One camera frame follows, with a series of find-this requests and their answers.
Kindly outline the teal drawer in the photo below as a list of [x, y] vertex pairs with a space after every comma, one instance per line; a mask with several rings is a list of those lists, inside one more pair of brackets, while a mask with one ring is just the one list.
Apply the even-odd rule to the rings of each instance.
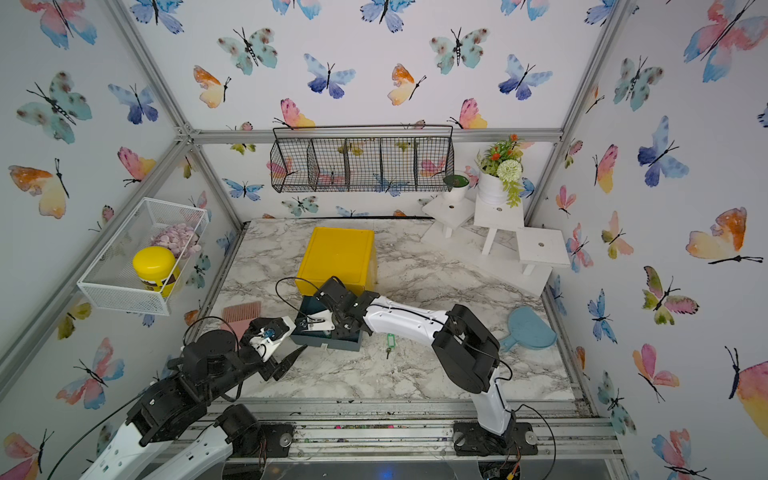
[[304, 296], [300, 312], [296, 318], [296, 329], [291, 334], [291, 340], [297, 345], [306, 345], [317, 348], [327, 348], [332, 350], [359, 352], [362, 345], [361, 333], [355, 333], [346, 337], [334, 337], [331, 331], [310, 331], [300, 330], [299, 323], [304, 322], [304, 314], [319, 313], [324, 306], [310, 296]]

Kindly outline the green tag key bunch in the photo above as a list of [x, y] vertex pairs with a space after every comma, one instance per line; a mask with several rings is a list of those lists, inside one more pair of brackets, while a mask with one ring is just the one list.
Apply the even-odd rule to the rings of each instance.
[[387, 347], [386, 347], [386, 358], [389, 358], [393, 350], [396, 348], [396, 339], [395, 335], [389, 333], [387, 335]]

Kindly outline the yellow plastic drawer cabinet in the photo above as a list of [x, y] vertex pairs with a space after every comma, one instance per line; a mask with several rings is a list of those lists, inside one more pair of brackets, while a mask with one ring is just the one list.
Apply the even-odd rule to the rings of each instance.
[[332, 276], [356, 295], [374, 291], [377, 253], [372, 230], [316, 227], [300, 264], [295, 284], [312, 296]]

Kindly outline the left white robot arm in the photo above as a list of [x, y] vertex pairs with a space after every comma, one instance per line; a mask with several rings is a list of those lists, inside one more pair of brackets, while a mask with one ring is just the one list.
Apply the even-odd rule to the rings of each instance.
[[265, 462], [288, 457], [295, 428], [259, 421], [231, 391], [253, 375], [286, 372], [299, 356], [273, 354], [295, 326], [287, 318], [251, 322], [242, 335], [211, 330], [169, 361], [172, 375], [151, 385], [129, 409], [111, 442], [83, 473], [85, 479], [136, 479], [218, 399], [230, 404], [182, 452], [150, 473], [152, 479], [204, 479], [223, 472], [230, 457]]

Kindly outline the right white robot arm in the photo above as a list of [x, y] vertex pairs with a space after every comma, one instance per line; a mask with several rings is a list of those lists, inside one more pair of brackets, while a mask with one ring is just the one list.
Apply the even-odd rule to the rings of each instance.
[[475, 421], [453, 426], [458, 456], [533, 456], [533, 428], [517, 421], [499, 383], [505, 378], [500, 342], [466, 306], [427, 310], [394, 302], [376, 292], [357, 295], [332, 277], [314, 294], [330, 313], [335, 330], [393, 334], [431, 348], [448, 379], [470, 395]]

